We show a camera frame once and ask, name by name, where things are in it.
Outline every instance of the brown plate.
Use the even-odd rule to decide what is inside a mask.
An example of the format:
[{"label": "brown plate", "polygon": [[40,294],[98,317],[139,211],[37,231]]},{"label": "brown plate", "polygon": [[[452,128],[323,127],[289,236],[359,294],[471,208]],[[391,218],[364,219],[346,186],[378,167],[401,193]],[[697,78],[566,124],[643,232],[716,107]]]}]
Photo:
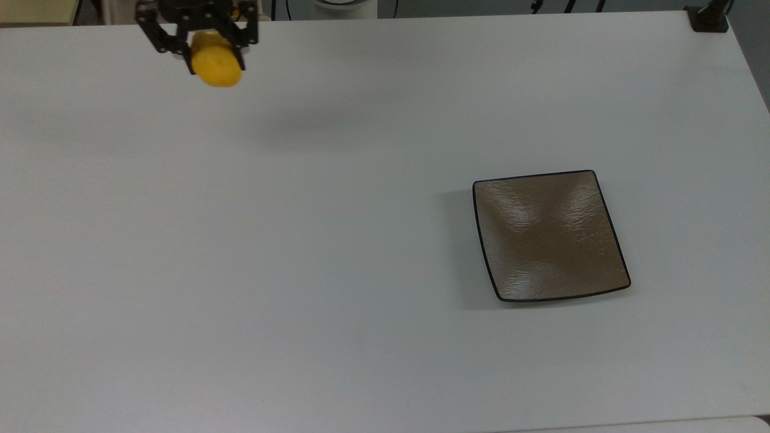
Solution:
[{"label": "brown plate", "polygon": [[593,170],[480,180],[474,207],[500,300],[567,299],[631,285]]}]

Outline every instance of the table surface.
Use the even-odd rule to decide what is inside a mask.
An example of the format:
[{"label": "table surface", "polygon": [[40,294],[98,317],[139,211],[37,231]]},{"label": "table surface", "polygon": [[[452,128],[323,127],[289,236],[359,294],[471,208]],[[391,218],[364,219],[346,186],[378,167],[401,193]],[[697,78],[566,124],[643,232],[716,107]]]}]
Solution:
[{"label": "table surface", "polygon": [[[770,116],[684,12],[276,22],[233,89],[0,30],[0,430],[770,411]],[[593,169],[633,284],[503,304],[473,181]]]},{"label": "table surface", "polygon": [[80,0],[0,0],[0,25],[72,25]]}]

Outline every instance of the black clamp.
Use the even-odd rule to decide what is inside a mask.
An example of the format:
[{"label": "black clamp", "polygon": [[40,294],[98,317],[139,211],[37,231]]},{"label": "black clamp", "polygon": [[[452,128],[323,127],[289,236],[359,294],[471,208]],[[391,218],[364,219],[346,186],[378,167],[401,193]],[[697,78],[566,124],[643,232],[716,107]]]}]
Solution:
[{"label": "black clamp", "polygon": [[[195,75],[191,63],[187,35],[191,31],[214,29],[227,39],[233,48],[242,71],[246,70],[241,49],[259,41],[257,32],[256,2],[238,2],[238,11],[246,17],[246,27],[241,29],[233,21],[230,0],[139,0],[134,18],[157,52],[172,52],[185,59],[187,69]],[[169,35],[158,23],[158,13],[168,22],[176,24],[176,34]]]}]

